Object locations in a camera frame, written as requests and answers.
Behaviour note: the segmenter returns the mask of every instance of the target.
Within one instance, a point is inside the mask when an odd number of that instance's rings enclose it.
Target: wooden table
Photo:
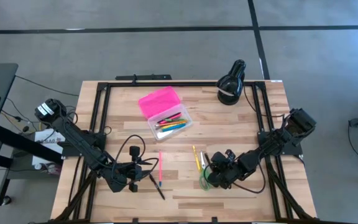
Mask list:
[[[88,129],[90,126],[97,83],[91,81],[82,84],[76,108],[77,125],[81,129]],[[283,83],[266,81],[266,86],[272,114],[288,114],[289,107]],[[241,96],[236,105],[226,106],[218,101],[216,87],[174,87],[193,119],[193,125],[174,137],[157,142],[137,102],[159,88],[161,87],[111,89],[106,125],[112,128],[112,132],[108,135],[106,150],[115,157],[121,144],[131,134],[138,134],[144,138],[146,142],[144,159],[158,157],[158,151],[162,150],[162,191],[166,200],[161,199],[148,178],[138,182],[137,193],[130,192],[127,187],[122,192],[112,193],[105,180],[98,179],[91,221],[131,222],[134,217],[139,218],[140,222],[210,222],[211,217],[217,217],[220,222],[274,220],[268,183],[266,189],[258,195],[235,186],[230,190],[211,189],[205,192],[198,184],[200,174],[197,171],[192,145],[196,146],[198,152],[202,150],[210,156],[217,151],[224,152],[226,149],[232,149],[239,155],[258,147],[257,117],[246,98]],[[246,92],[253,104],[251,88],[246,87]],[[261,93],[259,98],[264,114]],[[99,106],[98,122],[102,106],[103,103]],[[275,127],[281,125],[281,118],[273,118],[273,120]],[[130,161],[129,146],[131,145],[141,147],[141,142],[138,139],[130,140],[122,151],[119,162]],[[67,206],[77,159],[77,157],[66,159],[63,164],[51,218],[57,217]],[[282,156],[282,160],[289,191],[305,211],[315,217],[316,212],[303,164],[293,156]],[[262,167],[267,176],[264,161]],[[80,170],[78,169],[74,193],[78,188]],[[158,181],[158,166],[153,175]],[[262,175],[257,170],[240,183],[244,187],[259,190],[263,185]],[[282,195],[278,189],[277,192],[281,214],[284,217]],[[80,218],[84,217],[87,197],[88,193],[85,192]]]

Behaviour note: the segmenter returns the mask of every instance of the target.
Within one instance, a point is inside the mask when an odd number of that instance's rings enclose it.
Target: chair wheel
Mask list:
[[[4,200],[2,201],[2,205],[9,205],[12,202],[10,196],[5,195]]]

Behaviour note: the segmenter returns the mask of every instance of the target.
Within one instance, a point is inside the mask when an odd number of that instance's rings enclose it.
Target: yellow marker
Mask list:
[[[196,158],[196,163],[197,163],[197,168],[198,168],[198,172],[201,172],[201,166],[200,166],[200,162],[198,161],[198,156],[196,153],[196,148],[193,146],[193,152],[194,152],[194,157]]]

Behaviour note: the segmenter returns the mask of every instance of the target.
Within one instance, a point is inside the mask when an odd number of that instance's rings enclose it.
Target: pink pencil case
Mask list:
[[[149,124],[156,140],[166,138],[193,124],[193,120],[191,120],[185,106],[180,103],[177,93],[171,86],[157,90],[141,98],[139,100],[139,106],[143,115],[147,118],[147,123]],[[163,132],[161,128],[157,129],[155,127],[155,125],[162,119],[177,113],[181,114],[181,119],[187,120],[184,127],[165,132]]]

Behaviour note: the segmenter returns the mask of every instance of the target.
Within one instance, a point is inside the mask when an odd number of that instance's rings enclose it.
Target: label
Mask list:
[[[49,108],[49,106],[46,103],[42,103],[41,105],[42,105],[43,108],[45,108],[46,111],[48,111],[48,113],[50,115],[54,114],[54,112]]]
[[[47,115],[48,113],[42,108],[42,106],[38,106],[37,109],[42,113],[42,115]]]

